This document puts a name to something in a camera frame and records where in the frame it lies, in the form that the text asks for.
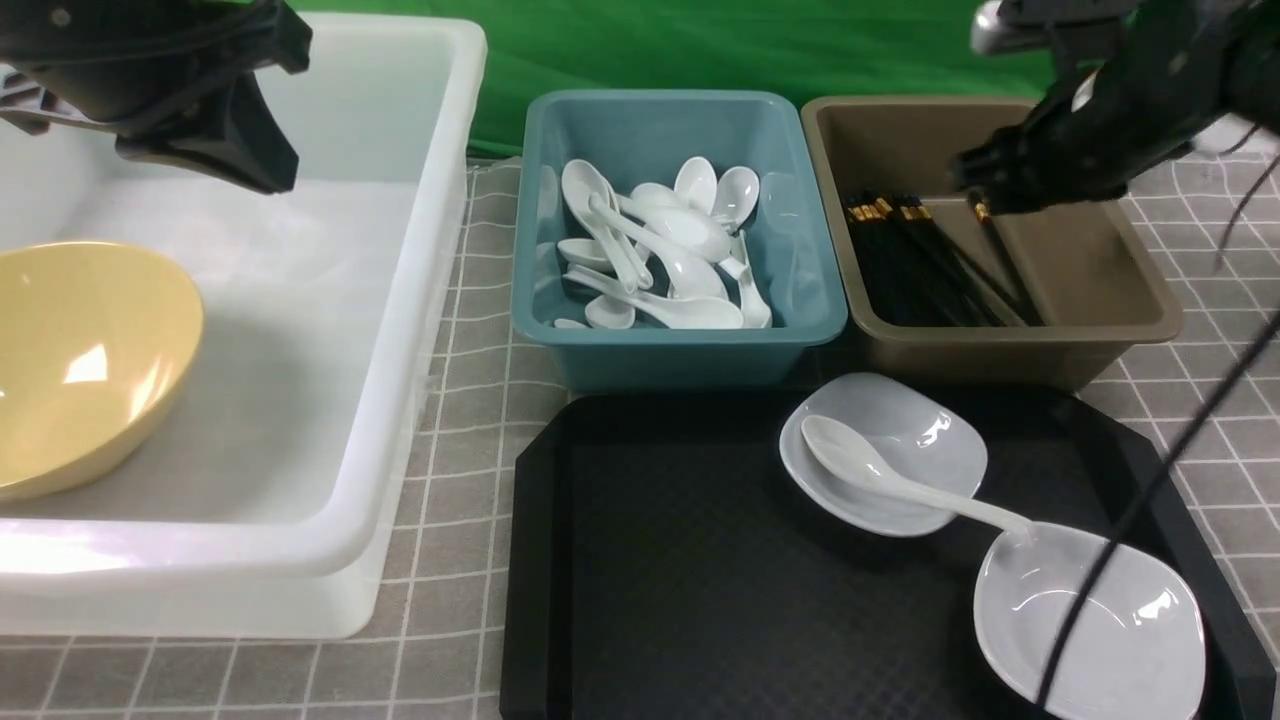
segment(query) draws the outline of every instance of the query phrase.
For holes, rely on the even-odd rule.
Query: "black tray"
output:
[[[1158,468],[1142,436],[1041,389],[929,391],[987,442],[979,497],[1103,532]],[[516,464],[499,708],[526,719],[1018,719],[973,637],[996,537],[891,539],[791,482],[797,393],[591,397]],[[1176,568],[1210,637],[1206,720],[1270,720],[1275,671],[1178,492],[1129,542]]]

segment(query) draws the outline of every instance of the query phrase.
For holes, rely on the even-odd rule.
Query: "white ceramic spoon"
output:
[[[861,433],[840,420],[809,415],[800,423],[800,432],[823,468],[859,489],[956,512],[1007,533],[1030,532],[1032,521],[1016,512],[904,478]]]
[[[626,302],[668,328],[741,329],[742,327],[742,311],[728,300],[718,297],[671,300],[650,292],[627,293],[618,281],[579,265],[570,265],[564,279]]]
[[[604,249],[589,237],[566,237],[556,243],[556,250],[559,250],[570,264],[591,268],[599,273],[613,272],[613,264],[604,255]]]
[[[695,155],[685,160],[676,173],[676,195],[684,205],[710,215],[716,205],[716,168],[707,158]]]
[[[719,266],[737,282],[739,306],[746,323],[744,327],[772,328],[773,310],[760,295],[760,288],[755,286],[755,273],[751,272],[751,261],[746,256],[746,232],[739,231],[731,237],[731,242],[730,256],[721,260]]]
[[[737,232],[742,223],[755,211],[760,199],[760,178],[755,170],[741,165],[724,170],[716,183],[716,204],[712,219],[719,223],[730,234]]]
[[[643,182],[631,191],[631,200],[662,208],[687,208],[676,191],[655,182]]]
[[[573,214],[582,229],[600,243],[600,249],[609,264],[613,265],[613,272],[618,275],[623,290],[635,292],[640,287],[639,270],[627,258],[622,243],[613,236],[613,231],[588,208],[588,200],[593,192],[600,192],[605,196],[611,192],[608,181],[586,160],[570,160],[561,173],[561,191],[564,195],[568,211]]]
[[[636,324],[636,309],[602,295],[586,304],[586,324],[600,331],[625,331]]]
[[[607,225],[614,228],[640,245],[646,246],[658,256],[671,278],[672,297],[719,297],[728,300],[728,291],[724,282],[707,260],[694,255],[681,245],[672,242],[654,232],[650,232],[636,223],[605,208],[599,195],[591,195],[588,206],[600,217]]]
[[[608,186],[609,195],[607,200],[609,201],[609,209],[614,213],[618,211],[618,193],[613,191],[612,186]],[[622,246],[622,254],[627,256],[627,260],[636,269],[636,274],[640,275],[640,288],[649,290],[653,287],[653,273],[649,272],[649,254],[640,254],[640,249],[635,246],[634,242],[627,240],[625,234],[618,231],[613,231],[613,238],[618,241]]]
[[[728,258],[728,233],[704,213],[692,208],[649,205],[622,195],[618,196],[618,206],[623,213],[644,220],[658,234],[684,245],[708,263],[719,263]]]

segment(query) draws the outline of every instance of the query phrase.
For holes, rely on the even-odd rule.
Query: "metal part of robot arm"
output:
[[[310,63],[311,28],[283,0],[0,0],[0,119],[116,136],[134,161],[262,193],[293,188],[298,156],[253,70]]]
[[[1274,90],[1280,83],[1280,4],[1228,5],[1147,0],[1120,35],[1114,22],[1103,27],[1094,20],[1084,29],[1115,40],[1101,67],[1088,68],[1069,56],[1069,47],[1055,45],[1055,38],[1071,37],[1061,32],[1066,26],[1041,26],[1046,40],[1037,42],[1033,28],[993,22],[998,17],[988,3],[974,23],[975,49],[1048,45],[1059,78],[1024,122],[997,129],[987,143],[955,159],[954,184],[979,190],[996,213],[1110,200],[1152,165],[1188,152],[1192,138],[1226,113],[1280,129]],[[1083,35],[1080,23],[1069,27]]]

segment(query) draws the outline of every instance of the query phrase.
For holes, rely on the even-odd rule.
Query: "black chopstick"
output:
[[[892,217],[902,232],[911,240],[915,255],[933,268],[941,279],[946,281],[925,290],[931,297],[943,295],[947,305],[959,309],[965,318],[955,323],[956,327],[1000,327],[1004,323],[991,307],[982,300],[973,279],[964,272],[945,247],[940,246],[933,236],[946,234],[933,222],[923,206],[911,206],[900,201],[899,197],[890,202],[884,197],[876,199],[877,206],[882,211],[892,213]]]
[[[1005,245],[1005,238],[1000,236],[1000,229],[996,228],[996,220],[991,217],[991,211],[987,210],[987,204],[983,202],[982,197],[977,192],[970,192],[969,208],[978,219],[978,224],[982,225],[982,232],[986,233],[987,242],[991,243],[992,249],[996,251],[996,259],[1000,260],[1000,265],[1005,269],[1005,274],[1009,275],[1009,282],[1014,283],[1014,292],[1016,292],[1021,300],[1018,305],[1018,307],[1021,307],[1021,313],[1019,313],[1019,315],[1021,315],[1028,325],[1044,327],[1044,318],[1042,318],[1039,310],[1036,309],[1036,302],[1032,300],[1030,290],[1023,281],[1023,275],[1018,272],[1018,266],[1014,265],[1014,258],[1009,254],[1009,246]]]
[[[920,204],[919,197],[913,196],[910,197],[910,201],[916,204],[925,214],[928,214],[928,209],[924,208],[923,204]],[[1029,319],[1024,316],[1021,304],[1018,300],[1015,300],[1014,296],[1010,295],[1007,290],[1005,290],[1005,287],[1000,283],[1000,281],[992,277],[992,274],[988,273],[986,268],[979,265],[978,261],[974,260],[973,255],[969,255],[969,252],[965,251],[964,247],[960,247],[960,243],[952,240],[951,236],[948,236],[947,233],[942,232],[941,228],[938,228],[938,237],[943,242],[946,242],[948,247],[951,247],[951,251],[955,252],[956,258],[959,258],[960,261],[965,264],[969,272],[973,273],[974,277],[977,277],[979,281],[982,281],[982,284],[987,286],[987,290],[989,290],[992,295],[995,295],[1001,302],[1005,304],[1005,306],[1009,309],[1010,313],[1018,316],[1018,319],[1021,320],[1023,324],[1025,325],[1032,324]]]
[[[863,284],[872,309],[884,322],[899,327],[936,327],[952,322],[946,309],[928,292],[919,270],[902,256],[902,237],[865,195],[845,202],[846,220],[858,254]]]

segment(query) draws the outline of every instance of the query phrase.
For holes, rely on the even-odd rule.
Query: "white plastic bin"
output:
[[[96,238],[180,263],[189,387],[113,475],[0,506],[0,633],[332,638],[370,618],[466,200],[485,38],[319,14],[259,73],[301,156],[264,197],[0,123],[0,250]]]

